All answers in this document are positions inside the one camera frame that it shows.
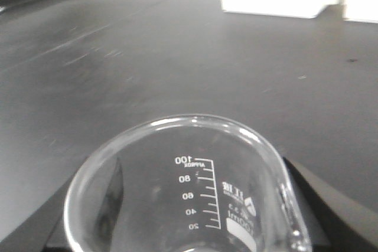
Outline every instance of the scratch on countertop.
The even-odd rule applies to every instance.
[[[114,57],[114,56],[117,56],[117,55],[120,55],[120,54],[122,54],[121,51],[112,50],[111,52],[109,52],[108,54],[106,54],[104,57],[108,57],[108,56]]]
[[[54,140],[49,144],[49,147],[52,147],[52,146],[55,144],[56,141],[57,141],[57,139],[54,139]]]
[[[84,54],[84,55],[82,55],[82,56],[80,56],[80,57],[75,58],[74,60],[71,60],[71,61],[69,61],[69,62],[66,62],[66,63],[63,64],[63,67],[68,66],[68,65],[71,65],[71,64],[73,64],[73,63],[79,61],[80,59],[84,58],[85,56],[88,56],[88,55],[89,55],[89,53],[86,53],[86,54]]]
[[[40,57],[42,57],[42,56],[44,56],[44,55],[46,55],[46,54],[52,53],[53,51],[57,51],[57,50],[59,50],[59,49],[61,49],[61,48],[63,48],[63,47],[69,47],[70,45],[72,45],[72,44],[75,43],[76,41],[79,41],[79,40],[81,40],[81,39],[83,39],[83,38],[86,38],[86,37],[92,35],[92,34],[95,34],[95,33],[97,33],[97,32],[100,32],[100,31],[102,31],[102,30],[104,30],[104,29],[110,27],[111,25],[112,25],[112,24],[107,24],[107,25],[101,26],[101,27],[99,27],[99,28],[97,28],[97,29],[95,29],[95,30],[91,30],[91,31],[89,31],[89,32],[85,32],[84,34],[79,35],[78,37],[73,38],[72,40],[66,41],[66,42],[64,42],[64,43],[62,43],[62,44],[60,44],[60,45],[57,45],[56,47],[53,47],[53,48],[51,48],[51,49],[49,49],[49,50],[47,50],[47,51],[44,51],[43,53],[39,53],[39,54],[37,54],[37,55],[35,55],[35,56],[33,56],[33,57],[30,57],[29,59],[27,59],[27,60],[25,60],[25,61],[22,61],[22,62],[20,62],[20,63],[18,63],[18,64],[14,64],[14,65],[12,65],[12,66],[9,66],[8,68],[5,68],[4,70],[1,70],[1,71],[0,71],[0,76],[3,75],[3,74],[6,73],[6,72],[12,70],[12,69],[17,68],[18,66],[21,66],[21,65],[27,64],[27,63],[29,63],[29,62],[33,62],[33,61],[36,60],[37,58],[40,58]]]

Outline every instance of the black countertop surface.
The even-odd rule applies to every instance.
[[[220,0],[38,0],[0,15],[0,239],[102,143],[179,113],[238,120],[378,212],[378,25]]]

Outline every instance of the white label area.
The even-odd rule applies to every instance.
[[[256,241],[240,224],[231,218],[226,218],[226,224],[230,234],[237,237],[251,252],[256,252]]]

